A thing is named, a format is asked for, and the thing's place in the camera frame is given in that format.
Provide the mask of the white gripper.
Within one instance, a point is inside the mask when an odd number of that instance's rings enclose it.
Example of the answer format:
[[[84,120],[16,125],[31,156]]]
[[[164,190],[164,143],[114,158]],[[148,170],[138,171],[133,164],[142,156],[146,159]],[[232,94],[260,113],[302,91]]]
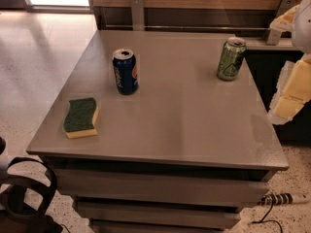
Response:
[[[311,100],[311,0],[302,0],[273,19],[270,29],[292,32],[292,43],[305,54],[296,63],[286,61],[269,105],[272,124],[291,121]]]

